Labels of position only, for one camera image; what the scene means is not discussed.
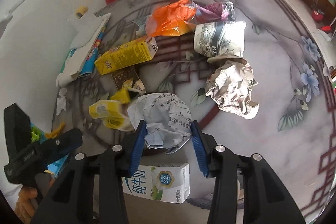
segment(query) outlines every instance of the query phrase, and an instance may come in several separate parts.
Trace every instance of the cardboard box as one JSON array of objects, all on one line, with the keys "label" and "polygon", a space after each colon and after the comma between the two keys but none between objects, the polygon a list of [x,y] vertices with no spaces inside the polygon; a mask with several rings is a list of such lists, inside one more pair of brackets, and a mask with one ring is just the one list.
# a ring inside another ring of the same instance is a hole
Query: cardboard box
[{"label": "cardboard box", "polygon": [[163,202],[183,203],[189,196],[189,164],[139,165],[131,178],[123,178],[126,194]]},{"label": "cardboard box", "polygon": [[155,39],[144,36],[105,52],[94,64],[103,75],[152,60],[157,50]]}]

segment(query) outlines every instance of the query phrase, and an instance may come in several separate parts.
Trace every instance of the crumpled white paper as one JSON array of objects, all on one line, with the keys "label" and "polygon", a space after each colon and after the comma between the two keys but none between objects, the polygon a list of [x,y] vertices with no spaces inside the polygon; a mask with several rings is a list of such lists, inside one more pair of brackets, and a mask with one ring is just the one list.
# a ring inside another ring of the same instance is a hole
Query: crumpled white paper
[{"label": "crumpled white paper", "polygon": [[67,100],[65,98],[65,94],[67,93],[66,88],[61,88],[59,90],[59,97],[56,99],[56,115],[58,116],[62,109],[67,110]]},{"label": "crumpled white paper", "polygon": [[127,112],[135,129],[141,120],[147,123],[145,141],[148,148],[166,148],[166,154],[171,154],[191,137],[190,110],[175,94],[141,96],[128,107]]},{"label": "crumpled white paper", "polygon": [[242,57],[223,54],[208,59],[209,63],[218,63],[219,68],[205,83],[205,94],[210,96],[220,110],[235,113],[245,119],[254,118],[259,105],[251,101],[254,79],[253,69]]}]

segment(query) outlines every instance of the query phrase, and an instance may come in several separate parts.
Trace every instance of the crumpled brown paper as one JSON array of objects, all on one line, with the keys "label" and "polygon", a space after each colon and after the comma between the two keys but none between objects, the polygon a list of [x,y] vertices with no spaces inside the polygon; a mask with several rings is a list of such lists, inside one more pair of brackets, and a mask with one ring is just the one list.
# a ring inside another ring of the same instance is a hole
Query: crumpled brown paper
[{"label": "crumpled brown paper", "polygon": [[206,81],[206,96],[211,96],[220,110],[245,119],[254,118],[259,105],[251,101],[251,91],[258,82],[249,63],[232,54],[215,56],[209,58],[208,62],[218,63],[219,68]]}]

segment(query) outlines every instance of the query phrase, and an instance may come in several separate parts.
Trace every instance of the yellow carton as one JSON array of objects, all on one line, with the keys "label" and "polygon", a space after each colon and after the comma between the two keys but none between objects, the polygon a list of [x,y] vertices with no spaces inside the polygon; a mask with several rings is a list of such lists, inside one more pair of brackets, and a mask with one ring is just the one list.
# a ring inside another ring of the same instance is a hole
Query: yellow carton
[{"label": "yellow carton", "polygon": [[103,75],[152,60],[157,50],[155,39],[144,36],[105,52],[94,64]]}]

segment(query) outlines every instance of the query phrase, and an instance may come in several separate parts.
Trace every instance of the blue flower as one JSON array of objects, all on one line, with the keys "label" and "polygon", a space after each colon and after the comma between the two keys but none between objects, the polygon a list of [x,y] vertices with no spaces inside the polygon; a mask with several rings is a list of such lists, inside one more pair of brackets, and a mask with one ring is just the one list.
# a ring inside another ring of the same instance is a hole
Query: blue flower
[{"label": "blue flower", "polygon": [[312,59],[316,62],[317,58],[321,57],[317,45],[315,45],[310,38],[306,39],[304,36],[301,36],[301,39],[305,43],[305,45],[303,46],[304,49],[310,54]]},{"label": "blue flower", "polygon": [[313,91],[315,96],[320,95],[319,90],[319,81],[317,80],[316,76],[313,75],[313,71],[309,68],[307,64],[303,65],[303,70],[305,73],[301,74],[301,81],[308,87],[308,94],[306,98],[306,102],[309,102],[311,99],[311,92]]}]

